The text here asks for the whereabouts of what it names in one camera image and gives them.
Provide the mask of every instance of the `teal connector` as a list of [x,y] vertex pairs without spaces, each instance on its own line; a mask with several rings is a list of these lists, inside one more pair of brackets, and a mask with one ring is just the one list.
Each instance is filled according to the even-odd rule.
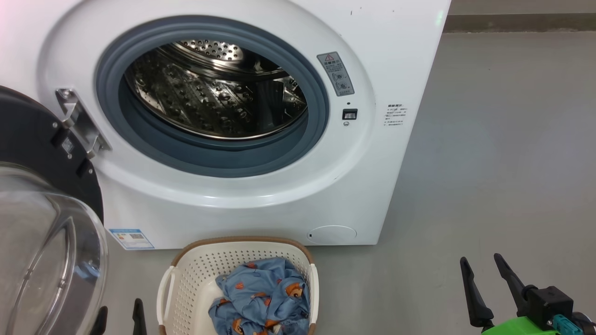
[[583,335],[583,331],[568,318],[557,314],[552,318],[552,327],[561,335]]

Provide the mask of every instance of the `laundry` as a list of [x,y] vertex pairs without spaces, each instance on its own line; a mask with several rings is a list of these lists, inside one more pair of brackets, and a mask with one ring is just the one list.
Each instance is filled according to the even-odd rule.
[[256,260],[216,279],[224,297],[209,316],[218,335],[306,335],[308,286],[284,258]]

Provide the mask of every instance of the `bright green plastic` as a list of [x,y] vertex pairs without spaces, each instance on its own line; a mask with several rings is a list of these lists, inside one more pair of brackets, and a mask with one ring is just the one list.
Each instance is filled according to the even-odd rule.
[[556,330],[541,330],[527,317],[515,318],[496,325],[482,335],[558,335]]

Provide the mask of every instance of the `metal hinge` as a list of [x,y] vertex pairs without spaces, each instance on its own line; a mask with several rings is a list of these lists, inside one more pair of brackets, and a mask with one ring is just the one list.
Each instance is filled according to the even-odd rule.
[[69,128],[84,146],[88,158],[95,157],[100,150],[111,150],[72,89],[57,89],[56,98],[64,112],[62,124]]

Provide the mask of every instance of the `plastic basket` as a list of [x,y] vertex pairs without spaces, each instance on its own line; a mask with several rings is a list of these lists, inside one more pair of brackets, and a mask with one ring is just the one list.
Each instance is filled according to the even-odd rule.
[[217,335],[208,314],[223,296],[215,278],[251,260],[273,257],[286,258],[304,276],[311,295],[308,335],[314,334],[319,278],[309,251],[285,238],[226,237],[191,243],[174,258],[157,291],[160,335]]

